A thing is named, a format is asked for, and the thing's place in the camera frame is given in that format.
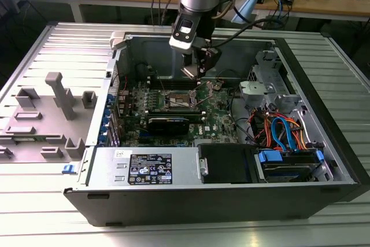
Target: metal bracket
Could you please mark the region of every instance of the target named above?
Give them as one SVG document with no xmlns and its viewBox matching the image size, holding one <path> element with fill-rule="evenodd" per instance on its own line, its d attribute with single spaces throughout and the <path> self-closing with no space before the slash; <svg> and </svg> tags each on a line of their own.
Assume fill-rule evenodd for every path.
<svg viewBox="0 0 370 247">
<path fill-rule="evenodd" d="M 199 169 L 201 170 L 202 176 L 208 175 L 208 164 L 206 158 L 199 159 Z"/>
<path fill-rule="evenodd" d="M 126 38 L 125 38 L 125 32 L 124 31 L 115 31 L 112 32 L 110 39 L 109 39 L 109 45 L 110 49 L 117 50 L 126 45 Z"/>
</svg>

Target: connector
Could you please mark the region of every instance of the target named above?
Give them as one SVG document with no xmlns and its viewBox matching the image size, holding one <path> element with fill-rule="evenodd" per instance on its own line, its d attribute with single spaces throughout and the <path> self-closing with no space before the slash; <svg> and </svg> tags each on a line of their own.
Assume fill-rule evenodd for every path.
<svg viewBox="0 0 370 247">
<path fill-rule="evenodd" d="M 260 162 L 283 161 L 282 154 L 278 150 L 263 150 L 258 154 Z"/>
</svg>

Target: red cable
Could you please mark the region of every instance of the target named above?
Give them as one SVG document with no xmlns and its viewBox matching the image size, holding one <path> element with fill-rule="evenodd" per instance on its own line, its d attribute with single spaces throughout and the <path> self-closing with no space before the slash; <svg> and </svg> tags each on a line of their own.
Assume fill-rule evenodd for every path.
<svg viewBox="0 0 370 247">
<path fill-rule="evenodd" d="M 125 76 L 125 87 L 123 88 L 123 90 L 126 90 L 126 87 L 127 87 L 127 76 Z"/>
</svg>

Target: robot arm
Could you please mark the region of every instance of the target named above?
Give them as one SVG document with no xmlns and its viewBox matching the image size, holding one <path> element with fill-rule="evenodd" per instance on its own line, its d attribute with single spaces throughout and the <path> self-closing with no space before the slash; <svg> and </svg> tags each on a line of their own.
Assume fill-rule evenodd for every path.
<svg viewBox="0 0 370 247">
<path fill-rule="evenodd" d="M 211 47 L 214 20 L 222 17 L 231 22 L 244 23 L 235 9 L 230 8 L 235 7 L 246 18 L 256 3 L 257 0 L 180 0 L 179 15 L 169 44 L 183 54 L 182 71 L 188 77 L 198 79 L 213 68 L 221 56 L 219 49 Z"/>
</svg>

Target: power supply label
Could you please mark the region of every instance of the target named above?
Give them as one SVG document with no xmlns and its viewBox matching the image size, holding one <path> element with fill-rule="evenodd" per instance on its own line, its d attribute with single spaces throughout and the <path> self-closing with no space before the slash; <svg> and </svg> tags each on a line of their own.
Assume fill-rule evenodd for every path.
<svg viewBox="0 0 370 247">
<path fill-rule="evenodd" d="M 171 154 L 132 154 L 129 161 L 130 185 L 171 185 Z"/>
</svg>

